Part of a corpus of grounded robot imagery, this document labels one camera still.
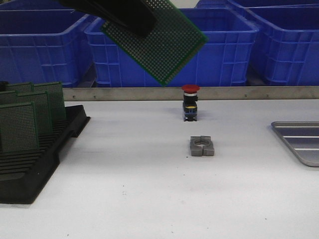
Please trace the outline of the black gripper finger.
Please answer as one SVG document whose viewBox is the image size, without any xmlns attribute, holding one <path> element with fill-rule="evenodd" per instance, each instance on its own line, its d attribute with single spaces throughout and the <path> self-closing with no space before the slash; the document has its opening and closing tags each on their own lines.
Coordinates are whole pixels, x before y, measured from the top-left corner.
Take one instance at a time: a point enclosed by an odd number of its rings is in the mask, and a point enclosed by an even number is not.
<svg viewBox="0 0 319 239">
<path fill-rule="evenodd" d="M 144 0 L 60 0 L 65 7 L 98 16 L 138 36 L 146 37 L 157 18 Z"/>
</svg>

